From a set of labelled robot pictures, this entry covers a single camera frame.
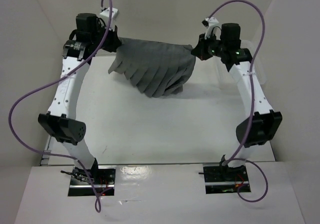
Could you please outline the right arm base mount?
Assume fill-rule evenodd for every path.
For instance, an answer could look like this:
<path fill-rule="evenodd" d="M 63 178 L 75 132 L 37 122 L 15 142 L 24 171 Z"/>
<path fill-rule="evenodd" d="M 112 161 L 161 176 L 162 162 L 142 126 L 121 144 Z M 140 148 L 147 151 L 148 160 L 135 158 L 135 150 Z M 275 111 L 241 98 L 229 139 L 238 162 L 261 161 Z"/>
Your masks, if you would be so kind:
<path fill-rule="evenodd" d="M 247 169 L 222 166 L 220 163 L 204 164 L 198 173 L 204 179 L 206 194 L 250 193 Z"/>

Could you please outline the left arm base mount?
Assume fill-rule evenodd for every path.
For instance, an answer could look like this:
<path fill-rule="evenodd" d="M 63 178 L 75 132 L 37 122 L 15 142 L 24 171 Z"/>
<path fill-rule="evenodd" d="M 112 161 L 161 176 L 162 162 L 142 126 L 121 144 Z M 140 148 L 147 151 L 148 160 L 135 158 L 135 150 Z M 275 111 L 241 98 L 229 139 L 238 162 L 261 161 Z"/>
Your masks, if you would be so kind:
<path fill-rule="evenodd" d="M 69 197 L 88 197 L 95 195 L 89 179 L 83 170 L 74 167 L 72 171 L 61 170 L 60 172 L 70 176 Z M 96 176 L 91 176 L 91 180 L 98 194 L 102 196 L 113 196 L 115 192 L 116 167 L 100 165 Z"/>

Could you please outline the grey pleated skirt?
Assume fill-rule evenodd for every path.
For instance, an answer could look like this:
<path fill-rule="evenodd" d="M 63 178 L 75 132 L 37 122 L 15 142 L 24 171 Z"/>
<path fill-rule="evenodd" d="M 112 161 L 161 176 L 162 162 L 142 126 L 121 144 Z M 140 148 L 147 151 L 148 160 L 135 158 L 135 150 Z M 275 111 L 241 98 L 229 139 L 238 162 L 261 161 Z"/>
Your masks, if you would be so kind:
<path fill-rule="evenodd" d="M 124 75 L 149 98 L 176 95 L 191 77 L 196 57 L 190 44 L 121 38 L 108 73 Z"/>

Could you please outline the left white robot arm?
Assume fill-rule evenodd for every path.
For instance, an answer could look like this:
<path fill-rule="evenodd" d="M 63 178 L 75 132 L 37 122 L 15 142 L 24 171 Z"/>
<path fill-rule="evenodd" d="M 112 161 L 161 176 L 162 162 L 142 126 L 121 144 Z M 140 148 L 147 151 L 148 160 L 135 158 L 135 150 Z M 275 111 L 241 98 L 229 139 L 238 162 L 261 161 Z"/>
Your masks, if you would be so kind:
<path fill-rule="evenodd" d="M 47 113 L 38 116 L 38 123 L 46 132 L 75 157 L 70 175 L 88 184 L 97 182 L 100 172 L 98 161 L 85 142 L 86 124 L 76 119 L 76 108 L 83 80 L 97 51 L 112 53 L 121 45 L 115 25 L 118 14 L 117 9 L 106 8 L 99 15 L 76 16 L 76 29 L 63 46 L 62 80 Z"/>

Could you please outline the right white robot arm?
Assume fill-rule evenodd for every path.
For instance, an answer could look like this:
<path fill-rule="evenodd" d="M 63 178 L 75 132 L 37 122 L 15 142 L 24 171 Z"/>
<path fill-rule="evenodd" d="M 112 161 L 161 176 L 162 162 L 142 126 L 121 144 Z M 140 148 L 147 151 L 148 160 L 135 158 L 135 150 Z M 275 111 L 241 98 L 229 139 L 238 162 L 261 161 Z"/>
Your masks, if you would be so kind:
<path fill-rule="evenodd" d="M 241 47 L 239 24 L 220 24 L 214 18 L 206 18 L 202 24 L 206 31 L 199 35 L 191 54 L 202 61 L 220 58 L 236 83 L 245 109 L 246 119 L 235 130 L 240 146 L 231 157 L 223 156 L 219 163 L 219 176 L 234 181 L 244 171 L 250 151 L 273 139 L 283 117 L 265 97 L 250 50 Z"/>

